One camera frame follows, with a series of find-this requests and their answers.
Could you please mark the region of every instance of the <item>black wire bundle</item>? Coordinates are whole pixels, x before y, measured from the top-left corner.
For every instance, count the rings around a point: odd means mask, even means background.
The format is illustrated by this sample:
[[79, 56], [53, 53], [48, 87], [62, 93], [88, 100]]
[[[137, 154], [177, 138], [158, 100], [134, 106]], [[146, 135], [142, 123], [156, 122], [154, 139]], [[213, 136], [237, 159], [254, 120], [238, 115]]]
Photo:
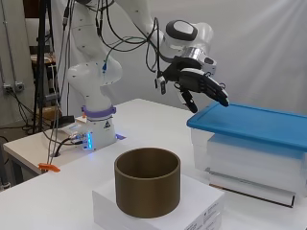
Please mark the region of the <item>black wire bundle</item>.
[[[17, 103], [18, 103], [18, 110], [19, 110], [19, 114], [23, 120], [23, 122], [25, 123], [25, 126], [13, 126], [13, 127], [2, 127], [1, 129], [6, 129], [6, 128], [22, 128], [22, 130], [26, 131], [28, 135], [32, 134], [32, 133], [29, 133], [29, 131], [32, 129], [33, 125], [31, 125], [29, 123], [29, 118], [27, 116], [27, 112], [34, 115], [34, 112], [27, 106], [25, 105], [24, 103], [22, 103], [19, 98], [17, 97], [17, 95], [12, 91], [10, 93], [10, 95], [16, 99]], [[44, 125], [46, 126], [49, 126], [48, 123], [46, 123], [45, 121], [43, 122]]]
[[[110, 19], [110, 16], [109, 16], [109, 7], [113, 4], [114, 1], [112, 1], [110, 4], [108, 3], [108, 0], [106, 0], [106, 5], [104, 6], [104, 3], [101, 4], [101, 0], [98, 1], [98, 5], [97, 5], [97, 9], [96, 9], [96, 28], [97, 28], [97, 35], [98, 37], [103, 41], [103, 43], [109, 48], [111, 49], [111, 51], [117, 51], [117, 52], [130, 52], [130, 51], [134, 51], [136, 49], [138, 49], [139, 47], [143, 46], [144, 44], [148, 43], [148, 47], [147, 47], [147, 51], [146, 51], [146, 66], [148, 67], [148, 69], [155, 73], [155, 70], [154, 70], [154, 67], [156, 64], [158, 64], [157, 66], [157, 69], [158, 69], [158, 74], [161, 73], [160, 71], [160, 66], [159, 66], [159, 56], [160, 56], [160, 52], [159, 52], [159, 47], [156, 48], [152, 42], [151, 42], [151, 38], [154, 34], [154, 31], [157, 30], [157, 46], [159, 46], [159, 25], [158, 25], [158, 20], [157, 18], [154, 19], [154, 22], [153, 22], [153, 29], [152, 31], [149, 33], [148, 36], [145, 36], [143, 34], [143, 36], [146, 37], [146, 39], [144, 41], [138, 41], [138, 42], [131, 42], [131, 41], [128, 41], [127, 39], [124, 39], [123, 37], [120, 37], [114, 30], [112, 24], [111, 24], [111, 19]], [[136, 47], [133, 47], [131, 49], [128, 49], [128, 50], [120, 50], [120, 49], [116, 49], [116, 46], [111, 46], [112, 44], [107, 44], [104, 37], [103, 37], [103, 33], [102, 33], [102, 30], [103, 30], [103, 26], [104, 26], [104, 10], [106, 10], [106, 19], [107, 19], [107, 23], [108, 23], [108, 26], [110, 27], [110, 29], [112, 30], [113, 34], [119, 38], [119, 41], [122, 41], [124, 43], [127, 43], [127, 44], [134, 44], [134, 45], [137, 45]], [[150, 46], [152, 45], [153, 47], [153, 50], [155, 52], [155, 62], [153, 64], [152, 67], [149, 66], [149, 61], [148, 61], [148, 58], [149, 58], [149, 50], [150, 50]]]
[[[65, 85], [65, 80], [66, 80], [66, 74], [67, 74], [67, 65], [68, 68], [70, 67], [70, 37], [71, 37], [71, 26], [72, 26], [72, 19], [73, 19], [73, 13], [74, 13], [74, 8], [75, 8], [75, 0], [69, 0], [67, 2], [67, 6], [64, 12], [64, 18], [68, 19], [68, 35], [67, 35], [67, 39], [66, 39], [66, 45], [65, 45], [65, 54], [64, 54], [64, 73], [63, 73], [63, 81], [61, 84], [61, 88], [59, 91], [59, 102], [61, 102], [61, 98], [62, 98], [62, 94], [63, 94], [63, 89], [64, 89], [64, 85]], [[62, 51], [63, 51], [63, 41], [64, 41], [64, 35], [65, 35], [65, 29], [67, 24], [65, 24], [64, 22], [67, 22], [67, 20], [63, 21], [63, 31], [62, 31], [62, 42], [61, 42], [61, 48], [60, 48], [60, 59], [59, 59], [59, 66], [58, 69], [60, 67], [61, 64], [61, 57], [62, 57]], [[68, 100], [69, 100], [69, 89], [67, 91], [67, 96], [66, 96], [66, 100], [67, 100], [67, 115], [68, 115]], [[57, 104], [56, 106], [57, 110], [55, 112], [55, 119], [54, 119], [54, 124], [52, 127], [52, 131], [51, 131], [51, 136], [49, 137], [45, 132], [44, 135], [49, 139], [49, 145], [48, 145], [48, 158], [47, 158], [47, 164], [51, 164], [51, 162], [53, 161], [54, 155], [55, 155], [55, 151], [56, 151], [56, 144], [60, 144], [60, 145], [73, 145], [73, 144], [63, 144], [62, 142], [58, 142], [58, 128], [59, 128], [59, 104]], [[54, 147], [53, 147], [53, 153], [51, 153], [51, 143], [54, 142]]]

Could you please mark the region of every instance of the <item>white wall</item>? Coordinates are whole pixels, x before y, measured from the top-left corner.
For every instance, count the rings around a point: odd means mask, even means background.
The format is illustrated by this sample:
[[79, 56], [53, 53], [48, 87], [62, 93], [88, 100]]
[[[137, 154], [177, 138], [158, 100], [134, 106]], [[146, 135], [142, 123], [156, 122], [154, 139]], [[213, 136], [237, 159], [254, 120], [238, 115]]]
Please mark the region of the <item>white wall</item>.
[[[12, 46], [12, 56], [15, 66], [16, 78], [25, 84], [25, 90], [18, 94], [21, 102], [32, 107], [34, 98], [33, 73], [31, 67], [30, 51], [22, 0], [3, 0], [8, 21], [9, 37]], [[4, 70], [6, 83], [13, 85], [12, 66], [6, 32], [3, 25], [3, 15], [0, 6], [0, 58]], [[0, 80], [0, 126], [21, 120], [18, 106], [12, 96], [6, 96]]]
[[[53, 1], [57, 44], [61, 30], [62, 2]], [[168, 21], [207, 22], [215, 31], [211, 57], [218, 61], [216, 79], [226, 84], [232, 102], [290, 110], [307, 114], [307, 1], [305, 0], [149, 0], [152, 15], [164, 28]], [[111, 8], [116, 32], [139, 35], [124, 12]], [[104, 35], [114, 41], [109, 30]], [[72, 62], [83, 61], [72, 47]], [[113, 53], [123, 66], [124, 77], [105, 87], [114, 104], [141, 98], [182, 107], [174, 87], [161, 96], [154, 90], [154, 74], [145, 65], [143, 47], [127, 54]], [[211, 102], [195, 95], [199, 108]], [[71, 112], [80, 115], [83, 100], [70, 97]]]

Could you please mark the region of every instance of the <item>label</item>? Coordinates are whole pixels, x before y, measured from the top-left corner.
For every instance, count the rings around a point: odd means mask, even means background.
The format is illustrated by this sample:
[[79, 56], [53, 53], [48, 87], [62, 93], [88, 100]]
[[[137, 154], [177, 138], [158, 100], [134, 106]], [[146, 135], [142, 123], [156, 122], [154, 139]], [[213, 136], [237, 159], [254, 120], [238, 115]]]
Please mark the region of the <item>label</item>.
[[184, 230], [201, 230], [212, 217], [218, 213], [219, 202], [215, 202], [207, 210], [201, 213], [188, 227]]

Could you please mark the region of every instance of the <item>brown cylindrical container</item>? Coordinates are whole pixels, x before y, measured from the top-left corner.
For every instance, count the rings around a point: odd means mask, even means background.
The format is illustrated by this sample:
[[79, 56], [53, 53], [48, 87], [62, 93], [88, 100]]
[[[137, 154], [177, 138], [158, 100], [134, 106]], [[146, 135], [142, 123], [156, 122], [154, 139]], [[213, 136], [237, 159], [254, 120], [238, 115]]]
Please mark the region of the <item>brown cylindrical container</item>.
[[126, 214], [143, 219], [172, 212], [180, 202], [180, 159], [164, 149], [134, 149], [114, 165], [116, 203]]

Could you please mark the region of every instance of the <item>blue lid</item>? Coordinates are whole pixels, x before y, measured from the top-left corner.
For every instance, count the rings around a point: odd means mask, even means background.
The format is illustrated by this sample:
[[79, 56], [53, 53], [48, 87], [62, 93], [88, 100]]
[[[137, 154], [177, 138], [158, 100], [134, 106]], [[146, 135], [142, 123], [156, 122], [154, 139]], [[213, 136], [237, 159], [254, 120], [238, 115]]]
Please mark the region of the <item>blue lid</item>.
[[233, 103], [212, 103], [194, 115], [192, 128], [307, 152], [307, 117]]

